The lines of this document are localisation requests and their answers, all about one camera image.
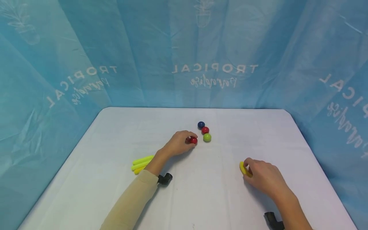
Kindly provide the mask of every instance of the human hand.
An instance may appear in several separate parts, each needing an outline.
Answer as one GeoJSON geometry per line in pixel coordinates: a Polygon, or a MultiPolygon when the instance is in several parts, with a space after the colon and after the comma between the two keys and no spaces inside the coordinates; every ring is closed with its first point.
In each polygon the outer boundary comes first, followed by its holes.
{"type": "Polygon", "coordinates": [[[169,142],[160,150],[160,152],[168,154],[169,157],[172,157],[189,151],[195,147],[195,144],[186,143],[186,139],[188,137],[198,138],[195,133],[189,132],[187,130],[176,132],[171,137],[169,142]]]}
{"type": "Polygon", "coordinates": [[[248,171],[253,176],[249,177],[244,174],[244,180],[274,201],[280,197],[285,198],[294,195],[276,166],[264,161],[253,160],[252,158],[247,158],[244,161],[244,167],[248,165],[248,171]]]}

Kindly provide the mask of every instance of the beige sleeve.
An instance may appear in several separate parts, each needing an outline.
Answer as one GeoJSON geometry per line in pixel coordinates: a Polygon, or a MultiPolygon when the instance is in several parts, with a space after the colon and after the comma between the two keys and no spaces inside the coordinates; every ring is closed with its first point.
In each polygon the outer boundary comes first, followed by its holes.
{"type": "Polygon", "coordinates": [[[158,177],[142,170],[120,196],[100,230],[132,230],[144,206],[157,190],[158,177]]]}

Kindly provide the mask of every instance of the plant illustration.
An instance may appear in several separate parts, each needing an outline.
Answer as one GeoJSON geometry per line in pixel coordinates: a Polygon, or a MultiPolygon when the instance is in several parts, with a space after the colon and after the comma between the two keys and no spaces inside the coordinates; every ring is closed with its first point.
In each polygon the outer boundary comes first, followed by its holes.
{"type": "Polygon", "coordinates": [[[22,39],[29,45],[40,42],[33,25],[29,24],[29,15],[26,15],[27,4],[18,3],[18,0],[0,0],[0,15],[10,19],[8,25],[15,27],[22,39]]]}
{"type": "Polygon", "coordinates": [[[199,5],[194,7],[197,9],[197,26],[200,28],[206,27],[211,19],[211,11],[209,8],[214,4],[212,0],[197,0],[199,5]]]}

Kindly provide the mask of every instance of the yellow stick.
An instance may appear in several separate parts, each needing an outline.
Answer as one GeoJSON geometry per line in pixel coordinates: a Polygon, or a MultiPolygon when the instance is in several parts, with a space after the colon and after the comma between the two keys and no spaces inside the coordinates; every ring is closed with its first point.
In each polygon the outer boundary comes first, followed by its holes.
{"type": "Polygon", "coordinates": [[[133,165],[136,165],[136,164],[139,164],[139,163],[148,161],[148,160],[152,160],[152,158],[153,158],[153,155],[146,156],[145,158],[141,158],[141,159],[135,160],[135,161],[133,161],[133,165]]]}
{"type": "Polygon", "coordinates": [[[136,170],[134,170],[134,174],[138,175],[142,170],[144,170],[145,166],[137,168],[136,170]]]}
{"type": "Polygon", "coordinates": [[[240,162],[240,164],[239,164],[239,167],[240,167],[240,171],[241,171],[241,173],[244,175],[247,175],[248,177],[252,177],[253,175],[252,174],[250,174],[250,172],[244,167],[244,162],[240,162]]]}
{"type": "Polygon", "coordinates": [[[139,163],[139,164],[136,164],[136,165],[133,165],[132,166],[132,171],[138,169],[138,168],[141,168],[143,166],[146,166],[148,165],[148,163],[150,162],[151,160],[148,160],[148,161],[145,161],[145,162],[142,162],[142,163],[139,163]]]}

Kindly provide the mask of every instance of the blue curtain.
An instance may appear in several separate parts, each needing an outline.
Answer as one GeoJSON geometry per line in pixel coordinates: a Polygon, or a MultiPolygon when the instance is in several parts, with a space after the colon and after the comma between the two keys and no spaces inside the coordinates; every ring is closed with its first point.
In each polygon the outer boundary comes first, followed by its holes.
{"type": "Polygon", "coordinates": [[[0,0],[0,226],[108,106],[281,108],[368,225],[368,1],[0,0]]]}

